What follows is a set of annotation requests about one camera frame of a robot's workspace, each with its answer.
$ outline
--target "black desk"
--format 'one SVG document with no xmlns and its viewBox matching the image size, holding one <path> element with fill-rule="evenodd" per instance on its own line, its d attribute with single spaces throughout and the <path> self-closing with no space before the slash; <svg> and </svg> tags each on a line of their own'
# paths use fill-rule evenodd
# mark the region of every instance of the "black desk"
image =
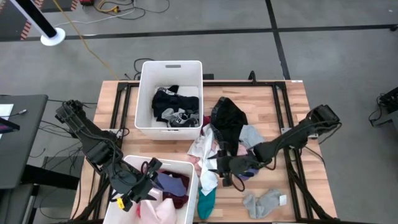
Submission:
<svg viewBox="0 0 398 224">
<path fill-rule="evenodd" d="M 0 139 L 0 223 L 21 223 L 30 196 L 37 195 L 39 185 L 77 189 L 77 177 L 26 164 L 47 99 L 47 95 L 0 96 L 0 104 L 14 105 L 11 114 L 27 110 L 9 118 L 20 126 L 20 130 L 3 134 Z M 35 209 L 29 223 L 32 223 L 34 213 Z"/>
</svg>

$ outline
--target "sock label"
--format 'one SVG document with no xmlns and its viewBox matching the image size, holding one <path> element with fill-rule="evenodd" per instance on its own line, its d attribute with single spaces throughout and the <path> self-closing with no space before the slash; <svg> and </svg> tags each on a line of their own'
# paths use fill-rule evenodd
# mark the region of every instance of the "sock label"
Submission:
<svg viewBox="0 0 398 224">
<path fill-rule="evenodd" d="M 286 195 L 281 195 L 279 196 L 279 206 L 286 205 L 287 203 L 287 197 Z"/>
</svg>

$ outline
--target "white paper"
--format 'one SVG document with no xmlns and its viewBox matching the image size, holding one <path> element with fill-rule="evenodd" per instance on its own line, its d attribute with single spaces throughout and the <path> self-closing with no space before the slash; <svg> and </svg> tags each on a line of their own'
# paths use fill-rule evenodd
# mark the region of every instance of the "white paper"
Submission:
<svg viewBox="0 0 398 224">
<path fill-rule="evenodd" d="M 9 115 L 11 115 L 12 107 L 14 105 L 0 105 L 0 117 L 2 119 L 8 120 Z"/>
<path fill-rule="evenodd" d="M 286 195 L 281 195 L 279 196 L 279 206 L 284 206 L 287 203 L 287 197 Z"/>
</svg>

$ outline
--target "white circular base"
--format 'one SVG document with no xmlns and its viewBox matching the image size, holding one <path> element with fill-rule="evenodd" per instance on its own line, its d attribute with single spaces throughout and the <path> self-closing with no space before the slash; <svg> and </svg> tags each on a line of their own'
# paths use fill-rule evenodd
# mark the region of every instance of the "white circular base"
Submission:
<svg viewBox="0 0 398 224">
<path fill-rule="evenodd" d="M 51 47 L 51 46 L 58 45 L 63 40 L 65 40 L 65 36 L 66 36 L 65 31 L 58 27 L 56 27 L 55 30 L 57 31 L 57 34 L 52 38 L 47 38 L 42 35 L 42 37 L 40 38 L 40 41 L 42 42 L 42 44 Z"/>
</svg>

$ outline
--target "yellow cable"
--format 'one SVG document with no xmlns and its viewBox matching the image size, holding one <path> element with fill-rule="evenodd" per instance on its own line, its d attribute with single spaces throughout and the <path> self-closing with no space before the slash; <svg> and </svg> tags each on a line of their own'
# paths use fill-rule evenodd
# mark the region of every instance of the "yellow cable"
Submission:
<svg viewBox="0 0 398 224">
<path fill-rule="evenodd" d="M 119 80 L 119 77 L 113 72 L 113 70 L 111 69 L 111 67 L 109 67 L 109 65 L 107 63 L 105 63 L 102 59 L 100 59 L 99 56 L 97 56 L 94 52 L 92 52 L 90 50 L 90 48 L 87 46 L 86 41 L 84 40 L 83 36 L 80 34 L 80 32 L 78 31 L 78 29 L 75 27 L 75 25 L 73 24 L 73 22 L 69 19 L 69 17 L 65 14 L 65 12 L 62 10 L 61 6 L 58 4 L 57 0 L 52 0 L 54 2 L 54 4 L 57 6 L 57 8 L 62 12 L 63 16 L 65 16 L 65 18 L 67 18 L 68 22 L 70 23 L 70 25 L 72 25 L 72 27 L 74 28 L 74 30 L 76 31 L 76 33 L 79 35 L 81 41 L 83 41 L 83 44 L 85 45 L 86 49 L 92 54 L 94 55 L 94 57 L 96 57 L 108 70 L 109 72 L 115 77 L 116 80 Z"/>
<path fill-rule="evenodd" d="M 117 6 L 113 6 L 113 8 L 111 9 L 101 9 L 102 7 L 102 2 L 104 2 L 105 0 L 102 0 L 100 3 L 97 4 L 97 6 L 94 6 L 97 10 L 101 11 L 101 12 L 111 12 L 114 11 L 115 9 L 117 9 Z"/>
</svg>

